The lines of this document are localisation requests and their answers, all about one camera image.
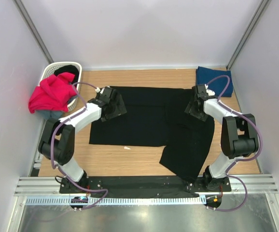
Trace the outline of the left aluminium corner post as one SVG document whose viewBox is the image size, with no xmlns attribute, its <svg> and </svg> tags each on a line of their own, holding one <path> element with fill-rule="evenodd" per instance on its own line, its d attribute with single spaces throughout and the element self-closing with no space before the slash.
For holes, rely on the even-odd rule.
<svg viewBox="0 0 279 232">
<path fill-rule="evenodd" d="M 13 3 L 15 4 L 15 6 L 17 7 L 20 15 L 22 16 L 25 24 L 27 25 L 29 31 L 31 32 L 33 38 L 35 39 L 38 47 L 40 48 L 42 54 L 44 55 L 45 59 L 47 60 L 47 62 L 53 63 L 54 60 L 47 48 L 47 46 L 45 45 L 41 35 L 39 34 L 35 24 L 33 23 L 33 20 L 31 19 L 26 7 L 24 6 L 23 2 L 21 0 L 13 0 Z"/>
</svg>

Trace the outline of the black t-shirt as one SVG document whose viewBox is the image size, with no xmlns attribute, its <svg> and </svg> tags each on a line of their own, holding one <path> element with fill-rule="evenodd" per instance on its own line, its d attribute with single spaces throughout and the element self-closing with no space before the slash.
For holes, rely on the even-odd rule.
<svg viewBox="0 0 279 232">
<path fill-rule="evenodd" d="M 184 181 L 194 183 L 209 154 L 215 130 L 212 117 L 205 121 L 185 113 L 194 99 L 192 89 L 115 87 L 126 114 L 91 125 L 90 144 L 162 146 L 159 163 Z"/>
</svg>

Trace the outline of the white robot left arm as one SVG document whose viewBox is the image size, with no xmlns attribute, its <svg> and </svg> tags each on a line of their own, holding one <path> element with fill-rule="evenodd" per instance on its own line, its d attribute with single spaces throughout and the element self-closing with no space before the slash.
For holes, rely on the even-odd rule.
<svg viewBox="0 0 279 232">
<path fill-rule="evenodd" d="M 49 119 L 45 123 L 38 151 L 51 161 L 53 169 L 70 181 L 77 193 L 87 189 L 87 173 L 74 158 L 75 135 L 89 124 L 102 122 L 124 115 L 126 107 L 121 94 L 112 87 L 97 90 L 94 98 L 80 110 L 60 119 Z"/>
</svg>

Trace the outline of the grey-blue garment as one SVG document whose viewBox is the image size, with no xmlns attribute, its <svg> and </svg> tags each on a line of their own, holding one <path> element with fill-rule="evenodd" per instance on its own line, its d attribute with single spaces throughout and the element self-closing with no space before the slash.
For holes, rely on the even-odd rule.
<svg viewBox="0 0 279 232">
<path fill-rule="evenodd" d="M 62 111 L 50 111 L 50 110 L 37 110 L 37 113 L 40 114 L 45 120 L 55 119 L 59 120 L 64 112 Z"/>
</svg>

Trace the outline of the aluminium corner post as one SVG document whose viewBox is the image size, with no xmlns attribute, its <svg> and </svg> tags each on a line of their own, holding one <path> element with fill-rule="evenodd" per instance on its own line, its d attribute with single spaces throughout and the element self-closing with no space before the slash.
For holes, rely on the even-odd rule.
<svg viewBox="0 0 279 232">
<path fill-rule="evenodd" d="M 237 60 L 238 56 L 240 55 L 240 53 L 243 50 L 244 46 L 246 45 L 247 41 L 251 37 L 257 24 L 260 22 L 260 19 L 264 15 L 264 13 L 270 3 L 271 3 L 271 0 L 261 0 L 260 1 L 258 7 L 256 8 L 255 13 L 253 14 L 247 28 L 245 29 L 241 39 L 239 40 L 238 45 L 236 46 L 227 66 L 226 66 L 227 70 L 230 70 L 233 67 L 235 61 Z"/>
<path fill-rule="evenodd" d="M 15 6 L 17 7 L 20 15 L 22 16 L 25 24 L 27 25 L 29 31 L 31 32 L 33 38 L 35 39 L 38 47 L 40 48 L 42 54 L 44 55 L 45 59 L 47 60 L 47 62 L 53 63 L 54 60 L 47 48 L 47 46 L 45 45 L 41 35 L 39 34 L 35 24 L 33 23 L 33 20 L 31 19 L 26 7 L 24 6 L 23 2 L 21 0 L 13 0 L 13 3 L 15 4 Z"/>
</svg>

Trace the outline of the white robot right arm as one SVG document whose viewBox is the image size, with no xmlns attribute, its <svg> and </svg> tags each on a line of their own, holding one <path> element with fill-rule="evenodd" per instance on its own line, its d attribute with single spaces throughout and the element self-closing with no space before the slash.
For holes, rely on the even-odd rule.
<svg viewBox="0 0 279 232">
<path fill-rule="evenodd" d="M 210 116 L 222 126 L 221 153 L 205 169 L 202 177 L 203 187 L 208 191 L 216 191 L 220 185 L 226 184 L 227 174 L 236 163 L 251 161 L 249 156 L 259 151 L 255 117 L 229 108 L 206 85 L 196 85 L 192 90 L 194 96 L 185 113 L 201 121 L 206 121 Z"/>
</svg>

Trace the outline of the white laundry basket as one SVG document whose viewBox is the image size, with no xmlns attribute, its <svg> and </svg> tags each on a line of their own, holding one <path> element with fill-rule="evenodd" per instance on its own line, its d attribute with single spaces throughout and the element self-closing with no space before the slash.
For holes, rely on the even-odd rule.
<svg viewBox="0 0 279 232">
<path fill-rule="evenodd" d="M 43 71 L 39 84 L 28 101 L 28 109 L 35 111 L 69 112 L 76 105 L 74 87 L 79 90 L 82 67 L 77 62 L 54 62 Z"/>
</svg>

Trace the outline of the right aluminium corner post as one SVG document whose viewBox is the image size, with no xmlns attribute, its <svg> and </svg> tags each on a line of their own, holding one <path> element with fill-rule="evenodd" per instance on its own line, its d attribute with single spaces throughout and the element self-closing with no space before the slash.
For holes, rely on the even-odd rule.
<svg viewBox="0 0 279 232">
<path fill-rule="evenodd" d="M 237 60 L 238 56 L 240 55 L 240 53 L 243 50 L 244 46 L 246 45 L 247 41 L 251 37 L 257 24 L 260 22 L 260 19 L 264 15 L 264 13 L 270 3 L 271 3 L 271 0 L 261 0 L 260 1 L 258 7 L 256 8 L 255 13 L 253 14 L 247 28 L 245 29 L 241 39 L 239 40 L 238 45 L 236 46 L 227 66 L 226 66 L 227 70 L 230 70 L 233 67 L 235 61 Z"/>
</svg>

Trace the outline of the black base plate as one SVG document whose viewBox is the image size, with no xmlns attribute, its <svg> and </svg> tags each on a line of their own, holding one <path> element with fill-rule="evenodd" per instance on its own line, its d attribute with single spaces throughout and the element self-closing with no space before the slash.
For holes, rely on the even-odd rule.
<svg viewBox="0 0 279 232">
<path fill-rule="evenodd" d="M 107 189 L 108 198 L 187 198 L 200 192 L 230 192 L 229 178 L 206 184 L 200 176 L 194 183 L 178 176 L 91 176 L 84 188 Z"/>
</svg>

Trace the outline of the black garment in basket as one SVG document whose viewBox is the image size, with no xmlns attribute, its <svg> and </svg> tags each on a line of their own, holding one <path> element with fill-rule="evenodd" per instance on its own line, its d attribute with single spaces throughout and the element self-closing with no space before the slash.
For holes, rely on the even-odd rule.
<svg viewBox="0 0 279 232">
<path fill-rule="evenodd" d="M 74 75 L 74 79 L 72 80 L 72 83 L 75 83 L 79 79 L 79 70 L 74 65 L 65 65 L 63 67 L 60 67 L 54 71 L 54 75 L 58 76 L 62 73 L 71 73 Z"/>
</svg>

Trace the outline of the aluminium frame rail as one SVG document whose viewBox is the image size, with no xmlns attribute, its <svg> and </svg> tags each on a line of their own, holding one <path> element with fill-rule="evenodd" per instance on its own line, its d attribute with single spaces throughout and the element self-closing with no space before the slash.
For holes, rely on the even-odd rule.
<svg viewBox="0 0 279 232">
<path fill-rule="evenodd" d="M 50 196 L 59 194 L 60 184 L 54 177 L 21 177 L 15 196 Z"/>
</svg>

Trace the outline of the pink t-shirt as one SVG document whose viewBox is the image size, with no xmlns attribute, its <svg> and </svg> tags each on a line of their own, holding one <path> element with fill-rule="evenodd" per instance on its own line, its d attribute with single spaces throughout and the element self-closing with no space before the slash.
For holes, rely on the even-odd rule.
<svg viewBox="0 0 279 232">
<path fill-rule="evenodd" d="M 41 80 L 29 99 L 30 113 L 33 114 L 37 110 L 67 112 L 68 101 L 76 96 L 71 84 L 73 79 L 73 74 L 64 72 L 58 76 L 52 74 Z"/>
</svg>

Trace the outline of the folded blue t-shirt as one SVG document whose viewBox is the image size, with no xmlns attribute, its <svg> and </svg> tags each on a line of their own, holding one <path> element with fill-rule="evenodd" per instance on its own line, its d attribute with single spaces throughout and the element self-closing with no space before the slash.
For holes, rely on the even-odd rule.
<svg viewBox="0 0 279 232">
<path fill-rule="evenodd" d="M 222 77 L 213 82 L 211 82 L 211 80 L 221 75 L 227 75 L 230 79 L 230 83 L 222 95 L 223 97 L 230 98 L 232 97 L 233 94 L 233 82 L 232 82 L 232 75 L 230 71 L 213 70 L 213 69 L 198 66 L 196 70 L 195 83 L 196 85 L 208 84 L 209 89 L 214 91 L 215 94 L 219 96 L 227 84 L 227 78 Z"/>
</svg>

